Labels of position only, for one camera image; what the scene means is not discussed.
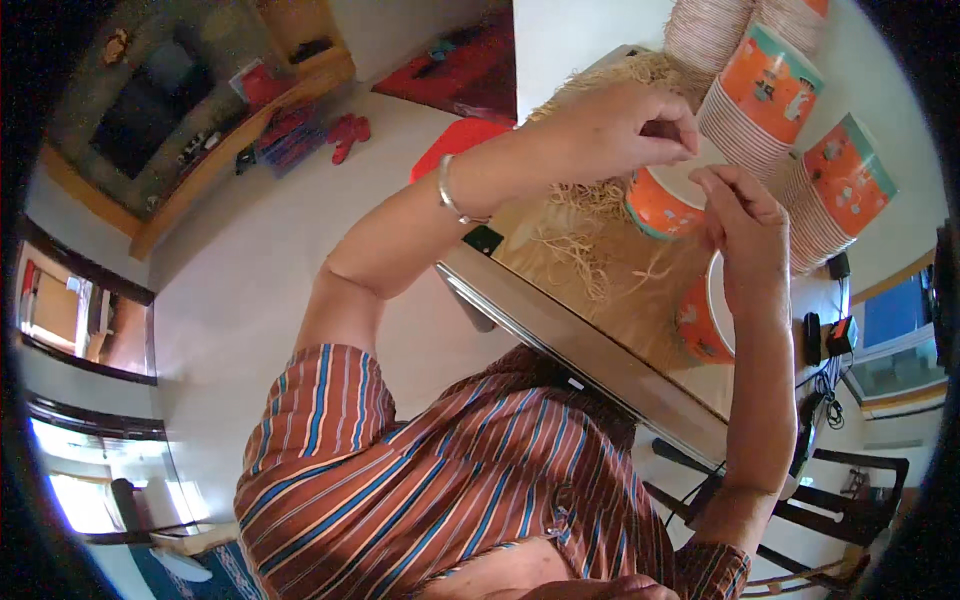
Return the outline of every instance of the brown striped shirt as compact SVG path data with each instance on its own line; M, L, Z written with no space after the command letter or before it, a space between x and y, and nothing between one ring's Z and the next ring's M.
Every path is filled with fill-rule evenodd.
M647 574L682 598L735 598L749 558L722 544L674 552L615 444L514 352L407 423L357 348L300 351L247 443L234 510L272 598L410 594L469 559L552 539L573 571Z

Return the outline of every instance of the woman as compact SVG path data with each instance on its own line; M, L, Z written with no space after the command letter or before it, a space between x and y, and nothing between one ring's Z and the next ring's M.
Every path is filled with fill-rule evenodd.
M235 510L272 597L731 598L796 439L783 209L742 169L691 177L725 255L737 338L727 472L674 552L637 481L633 427L518 349L406 424L375 360L384 302L474 223L556 181L697 152L683 99L627 83L444 160L361 219L317 274L253 431Z

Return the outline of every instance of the cable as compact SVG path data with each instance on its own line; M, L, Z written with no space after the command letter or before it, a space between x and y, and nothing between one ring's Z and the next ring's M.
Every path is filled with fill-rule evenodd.
M700 489L704 486L704 484L709 480L710 477L712 477L712 476L716 475L718 472L720 472L720 469L723 468L723 466L724 466L726 463L727 463L727 461L724 461L724 462L720 463L719 465L717 465L717 468L715 468L715 469L713 470L713 473L711 473L710 475L707 475L707 477L705 477L703 481L701 481L699 484L697 484L697 487L695 487L693 490L690 490L690 492L688 492L687 495L684 496L684 498L680 501L680 503L681 503L681 504L684 504L688 499L690 499L690 496L693 495L694 493L696 493L697 490L700 490ZM670 516L668 516L668 517L666 518L666 523L663 524L663 529L666 529L667 527L670 526L670 520L673 518L673 515L675 515L676 513L677 513L677 511L670 511Z

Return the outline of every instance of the black chair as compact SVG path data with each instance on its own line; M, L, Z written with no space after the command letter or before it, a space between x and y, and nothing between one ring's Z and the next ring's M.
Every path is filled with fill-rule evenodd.
M715 474L713 469L701 465L696 460L681 452L678 448L660 438L654 440L653 450L658 456L662 456L679 465L699 470L708 476L704 485L689 505L684 504L681 500L678 500L653 484L648 482L643 483L643 487L654 499L658 500L667 509L674 511L684 520L687 526L690 526L700 511L703 510L703 507L707 505L709 499L720 488L722 477ZM841 515L840 520L837 521L829 516L794 506L785 500L777 503L774 509L774 516L785 518L802 527L837 540L843 540L864 548L870 546L874 540L876 540L879 533L890 526L890 522L897 512L897 505L900 503L900 497L903 492L903 482L906 480L906 473L910 463L903 458L865 456L862 454L823 449L815 450L813 452L813 458L853 467L889 469L897 474L896 483L891 493L881 502L875 502L869 498L848 498L835 493L810 488L809 486L798 486L791 498L804 504L837 513ZM761 545L756 553L771 563L790 571L793 573L793 576L788 578L774 578L779 581L763 580L762 582L751 582L748 585L772 586L778 585L780 582L787 581L788 579L807 579L810 582L809 584L793 588L777 589L776 592L771 593L786 593L814 586L821 586L837 592L849 591L870 562L870 556L864 555L855 569L848 573L847 576L835 577L827 575L823 571L836 566L836 564L810 568L764 545ZM743 597L760 597L765 595L770 594L745 593Z

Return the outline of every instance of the bracelet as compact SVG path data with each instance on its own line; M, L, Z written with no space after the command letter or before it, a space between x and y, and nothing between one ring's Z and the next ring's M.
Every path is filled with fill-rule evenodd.
M450 196L450 187L448 181L451 159L453 159L453 155L443 155L440 158L440 205L446 206L452 210L457 215L457 221L463 223L464 225L468 225L470 223L474 223L476 225L486 225L490 222L491 217L475 219L460 212L460 209L457 208L457 205L453 202L453 197Z

